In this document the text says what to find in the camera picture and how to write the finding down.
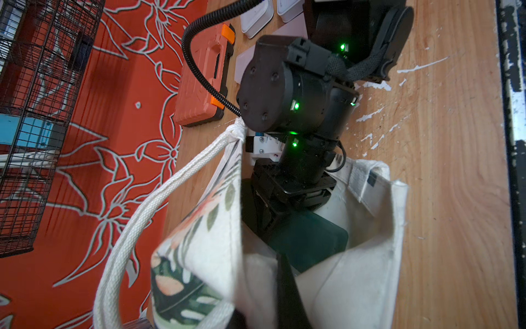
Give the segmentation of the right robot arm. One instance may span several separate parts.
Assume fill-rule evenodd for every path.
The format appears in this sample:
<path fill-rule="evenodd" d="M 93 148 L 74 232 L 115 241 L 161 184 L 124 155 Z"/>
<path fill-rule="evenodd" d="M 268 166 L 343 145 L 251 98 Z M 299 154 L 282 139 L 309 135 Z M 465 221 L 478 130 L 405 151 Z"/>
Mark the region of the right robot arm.
<path fill-rule="evenodd" d="M 252 186 L 263 204 L 281 213 L 314 210 L 336 186 L 331 163 L 356 107 L 357 81 L 389 79 L 414 23 L 405 1 L 307 1 L 307 37 L 264 35 L 229 102 L 203 76 L 190 50 L 196 35 L 256 7 L 236 1 L 192 22 L 182 37 L 188 68 L 211 96 L 255 132 L 280 134 L 278 163 L 258 160 Z"/>

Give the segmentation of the dark green pencil case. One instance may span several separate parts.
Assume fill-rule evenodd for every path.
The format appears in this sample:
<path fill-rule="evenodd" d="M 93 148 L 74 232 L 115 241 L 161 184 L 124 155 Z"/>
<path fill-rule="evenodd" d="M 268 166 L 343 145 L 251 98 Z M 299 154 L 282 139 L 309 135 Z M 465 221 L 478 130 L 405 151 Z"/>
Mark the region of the dark green pencil case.
<path fill-rule="evenodd" d="M 241 200 L 244 223 L 273 251 L 285 254 L 299 273 L 346 249 L 347 231 L 312 211 L 271 215 L 249 179 L 242 180 Z"/>

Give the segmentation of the grey pencil case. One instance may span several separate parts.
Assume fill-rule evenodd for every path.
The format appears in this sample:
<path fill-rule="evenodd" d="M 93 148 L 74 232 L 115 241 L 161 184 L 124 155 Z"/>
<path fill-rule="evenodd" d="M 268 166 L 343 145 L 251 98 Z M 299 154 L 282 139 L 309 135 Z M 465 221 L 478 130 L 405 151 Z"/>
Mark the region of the grey pencil case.
<path fill-rule="evenodd" d="M 304 0 L 277 0 L 277 13 L 284 23 L 288 23 L 304 11 Z"/>
<path fill-rule="evenodd" d="M 274 5 L 272 0 L 264 0 L 255 8 L 241 15 L 241 28 L 247 38 L 253 38 L 273 18 Z"/>

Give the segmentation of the white canvas tote bag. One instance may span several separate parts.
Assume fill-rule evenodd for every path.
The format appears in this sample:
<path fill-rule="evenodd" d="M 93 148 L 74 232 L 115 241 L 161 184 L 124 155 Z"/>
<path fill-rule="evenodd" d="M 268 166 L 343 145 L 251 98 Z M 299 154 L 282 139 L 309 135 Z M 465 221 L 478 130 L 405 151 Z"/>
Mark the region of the white canvas tote bag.
<path fill-rule="evenodd" d="M 157 328 L 278 327 L 278 260 L 242 224 L 242 144 L 237 119 L 135 210 L 106 263 L 93 306 L 96 328 L 122 328 L 119 294 L 127 262 L 146 224 L 168 196 L 221 161 L 195 209 L 151 255 Z M 408 186 L 387 164 L 347 159 L 336 191 L 318 214 L 345 229 L 345 251 L 295 279 L 312 328 L 390 328 L 404 242 Z"/>

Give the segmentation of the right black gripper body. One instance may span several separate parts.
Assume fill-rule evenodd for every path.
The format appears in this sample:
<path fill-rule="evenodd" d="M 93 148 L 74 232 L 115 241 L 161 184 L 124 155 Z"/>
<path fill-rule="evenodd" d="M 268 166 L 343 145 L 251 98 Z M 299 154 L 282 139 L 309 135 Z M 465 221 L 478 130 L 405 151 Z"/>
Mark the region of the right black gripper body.
<path fill-rule="evenodd" d="M 326 169 L 336 157 L 337 141 L 299 133 L 285 138 L 278 162 L 256 161 L 253 190 L 271 210 L 316 210 L 329 201 L 336 186 Z"/>

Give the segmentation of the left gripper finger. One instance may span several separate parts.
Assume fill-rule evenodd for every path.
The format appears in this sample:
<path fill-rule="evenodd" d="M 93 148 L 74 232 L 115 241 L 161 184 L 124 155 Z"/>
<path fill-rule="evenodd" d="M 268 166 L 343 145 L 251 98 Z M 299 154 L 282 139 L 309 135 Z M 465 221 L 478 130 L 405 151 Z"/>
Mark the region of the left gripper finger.
<path fill-rule="evenodd" d="M 278 254 L 277 260 L 278 328 L 312 328 L 288 258 L 285 254 Z"/>

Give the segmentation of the translucent plastic pencil box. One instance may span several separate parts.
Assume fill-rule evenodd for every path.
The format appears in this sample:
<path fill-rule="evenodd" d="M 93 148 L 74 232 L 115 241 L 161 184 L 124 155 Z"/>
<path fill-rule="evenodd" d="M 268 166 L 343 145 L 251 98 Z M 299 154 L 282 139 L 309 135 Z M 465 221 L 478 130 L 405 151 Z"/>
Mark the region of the translucent plastic pencil box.
<path fill-rule="evenodd" d="M 252 67 L 255 67 L 256 73 L 260 69 L 270 71 L 278 65 L 280 58 L 286 57 L 286 48 L 291 42 L 307 36 L 304 14 L 296 16 L 271 35 L 261 36 L 254 46 L 236 57 L 234 82 L 241 84 L 245 71 L 250 73 Z"/>

